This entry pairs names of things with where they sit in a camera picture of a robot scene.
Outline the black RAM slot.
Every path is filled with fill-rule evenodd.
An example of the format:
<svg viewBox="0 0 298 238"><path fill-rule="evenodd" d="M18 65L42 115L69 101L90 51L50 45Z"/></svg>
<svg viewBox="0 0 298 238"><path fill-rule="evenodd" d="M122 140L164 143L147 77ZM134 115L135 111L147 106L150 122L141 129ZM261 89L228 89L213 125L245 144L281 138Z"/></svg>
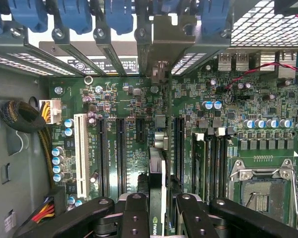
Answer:
<svg viewBox="0 0 298 238"><path fill-rule="evenodd" d="M216 136L216 197L224 197L226 193L226 131L224 127L219 127Z"/></svg>
<svg viewBox="0 0 298 238"><path fill-rule="evenodd" d="M217 140L214 135L207 136L208 146L208 200L213 200L216 192Z"/></svg>

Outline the white expansion slot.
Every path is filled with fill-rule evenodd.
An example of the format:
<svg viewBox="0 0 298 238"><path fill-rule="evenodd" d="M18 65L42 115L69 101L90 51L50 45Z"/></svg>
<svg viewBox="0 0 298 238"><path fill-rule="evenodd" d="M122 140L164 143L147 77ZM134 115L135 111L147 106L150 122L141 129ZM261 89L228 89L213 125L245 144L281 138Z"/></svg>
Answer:
<svg viewBox="0 0 298 238"><path fill-rule="evenodd" d="M86 114L74 114L77 196L87 198L89 185L88 124Z"/></svg>

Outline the long black expansion slot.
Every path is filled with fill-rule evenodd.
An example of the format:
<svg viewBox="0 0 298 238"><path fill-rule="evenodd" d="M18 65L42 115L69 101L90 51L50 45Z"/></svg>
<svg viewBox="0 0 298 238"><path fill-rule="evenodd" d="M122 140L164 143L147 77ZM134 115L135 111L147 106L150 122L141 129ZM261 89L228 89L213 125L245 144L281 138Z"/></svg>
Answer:
<svg viewBox="0 0 298 238"><path fill-rule="evenodd" d="M107 145L107 125L105 119L97 119L97 158L98 158L98 178L99 194L109 196L108 185L108 145Z"/></svg>
<svg viewBox="0 0 298 238"><path fill-rule="evenodd" d="M118 162L118 192L119 195L122 195L127 193L126 122L123 118L116 119L116 145Z"/></svg>
<svg viewBox="0 0 298 238"><path fill-rule="evenodd" d="M181 187L184 184L184 135L185 126L183 118L174 119L174 164L175 175L179 179Z"/></svg>

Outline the short black expansion slot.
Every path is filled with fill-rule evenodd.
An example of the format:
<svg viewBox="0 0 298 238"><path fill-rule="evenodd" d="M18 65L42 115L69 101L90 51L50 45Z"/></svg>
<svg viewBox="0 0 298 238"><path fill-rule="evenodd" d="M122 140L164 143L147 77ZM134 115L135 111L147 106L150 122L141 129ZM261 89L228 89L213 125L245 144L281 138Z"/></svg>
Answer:
<svg viewBox="0 0 298 238"><path fill-rule="evenodd" d="M136 118L136 141L145 142L146 139L146 123L144 118Z"/></svg>

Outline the metal slot cover plate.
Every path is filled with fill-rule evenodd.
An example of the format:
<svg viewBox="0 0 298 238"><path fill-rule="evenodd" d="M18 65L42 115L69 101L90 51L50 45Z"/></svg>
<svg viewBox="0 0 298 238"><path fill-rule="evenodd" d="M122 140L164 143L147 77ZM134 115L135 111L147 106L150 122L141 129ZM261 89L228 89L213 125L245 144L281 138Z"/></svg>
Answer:
<svg viewBox="0 0 298 238"><path fill-rule="evenodd" d="M114 69L119 76L126 76L121 61L111 42L111 30L107 26L97 26L93 32L93 36L97 47L103 55L112 63Z"/></svg>
<svg viewBox="0 0 298 238"><path fill-rule="evenodd" d="M86 63L86 57L74 46L70 41L70 31L69 28L55 27L52 31L52 38L55 44L69 56L78 60L80 63Z"/></svg>

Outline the CPU socket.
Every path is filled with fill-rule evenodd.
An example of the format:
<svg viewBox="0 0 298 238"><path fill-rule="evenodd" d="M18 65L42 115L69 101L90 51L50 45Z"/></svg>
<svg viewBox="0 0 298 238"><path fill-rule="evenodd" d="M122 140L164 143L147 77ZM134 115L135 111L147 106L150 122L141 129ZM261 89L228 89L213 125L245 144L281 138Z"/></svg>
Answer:
<svg viewBox="0 0 298 238"><path fill-rule="evenodd" d="M295 171L290 158L284 159L277 166L268 167L247 167L241 159L238 159L234 162L229 175L227 197L251 210L296 228L291 168Z"/></svg>

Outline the locking lever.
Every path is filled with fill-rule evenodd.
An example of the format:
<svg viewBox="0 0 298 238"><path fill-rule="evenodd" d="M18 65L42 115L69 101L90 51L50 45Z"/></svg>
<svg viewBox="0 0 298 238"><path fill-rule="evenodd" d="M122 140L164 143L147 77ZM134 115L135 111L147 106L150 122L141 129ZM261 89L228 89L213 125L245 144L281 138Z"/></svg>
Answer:
<svg viewBox="0 0 298 238"><path fill-rule="evenodd" d="M291 168L291 182L292 182L292 191L294 197L294 208L296 214L296 230L298 231L298 199L297 199L297 190L296 190L296 173L293 168Z"/></svg>

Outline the RAM stick with white label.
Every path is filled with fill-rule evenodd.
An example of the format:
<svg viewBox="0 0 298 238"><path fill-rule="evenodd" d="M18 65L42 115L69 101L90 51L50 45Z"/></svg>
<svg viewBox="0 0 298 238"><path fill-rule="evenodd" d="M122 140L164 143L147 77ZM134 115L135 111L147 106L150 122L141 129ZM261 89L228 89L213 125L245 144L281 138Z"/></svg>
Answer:
<svg viewBox="0 0 298 238"><path fill-rule="evenodd" d="M194 132L192 141L193 188L192 191L205 201L205 141L204 134Z"/></svg>

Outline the black open PC case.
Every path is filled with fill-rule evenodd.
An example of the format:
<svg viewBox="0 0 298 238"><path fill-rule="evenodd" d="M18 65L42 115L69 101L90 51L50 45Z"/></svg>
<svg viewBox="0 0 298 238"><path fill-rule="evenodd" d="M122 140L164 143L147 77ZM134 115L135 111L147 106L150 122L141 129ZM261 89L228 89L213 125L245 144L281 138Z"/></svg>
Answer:
<svg viewBox="0 0 298 238"><path fill-rule="evenodd" d="M50 95L51 82L88 76L147 78L139 71L138 16L152 20L168 15L174 25L179 16L196 17L195 43L174 63L171 77L188 75L222 54L298 52L298 0L230 0L226 38L202 36L199 0L132 0L133 31L123 35L107 25L104 0L88 0L92 31L78 35L69 29L71 44L86 57L85 65L55 44L53 29L66 26L57 0L43 2L48 30L34 33L14 20L8 0L0 0L0 238L13 238L27 226L72 210L52 168L52 126L61 121L61 108ZM97 47L97 26L110 28L126 76L119 76Z"/></svg>

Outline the green motherboard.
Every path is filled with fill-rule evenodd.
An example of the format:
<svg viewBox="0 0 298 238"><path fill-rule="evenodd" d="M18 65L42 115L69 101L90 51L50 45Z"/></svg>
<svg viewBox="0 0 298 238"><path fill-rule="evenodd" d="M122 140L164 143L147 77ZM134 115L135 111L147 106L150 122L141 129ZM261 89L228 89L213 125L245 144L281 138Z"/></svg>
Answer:
<svg viewBox="0 0 298 238"><path fill-rule="evenodd" d="M153 123L145 112L152 101L146 93L150 80L136 78L62 78L50 85L50 95L60 104L61 121L52 126L52 168L57 185L65 188L67 209L101 196L97 158L97 119L105 119L108 145L109 196L118 202L116 119L126 122L127 193L140 192L149 199L149 144ZM253 55L222 54L185 76L171 77L170 205L165 236L178 233L176 197L192 193L193 133L205 141L205 201L208 205L207 136L217 128L226 131L226 193L234 162L247 167L277 166L290 158L296 171L298 193L298 52L263 52ZM86 114L88 124L89 185L87 198L77 196L74 114ZM136 118L146 123L145 142L136 141ZM174 119L183 118L184 184L175 175Z"/></svg>

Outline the blue card retention clip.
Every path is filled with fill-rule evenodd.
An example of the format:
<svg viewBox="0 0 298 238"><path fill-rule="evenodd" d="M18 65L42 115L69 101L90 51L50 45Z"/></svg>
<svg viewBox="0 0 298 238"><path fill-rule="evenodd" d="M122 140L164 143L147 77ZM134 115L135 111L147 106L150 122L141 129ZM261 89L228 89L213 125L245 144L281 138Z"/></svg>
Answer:
<svg viewBox="0 0 298 238"><path fill-rule="evenodd" d="M227 37L226 19L229 13L230 0L199 0L199 15L203 37L219 34Z"/></svg>
<svg viewBox="0 0 298 238"><path fill-rule="evenodd" d="M34 33L48 30L48 15L43 0L8 0L15 21Z"/></svg>
<svg viewBox="0 0 298 238"><path fill-rule="evenodd" d="M132 0L104 0L104 7L106 23L117 35L133 31Z"/></svg>
<svg viewBox="0 0 298 238"><path fill-rule="evenodd" d="M57 0L61 21L64 26L78 35L92 31L92 17L88 0Z"/></svg>

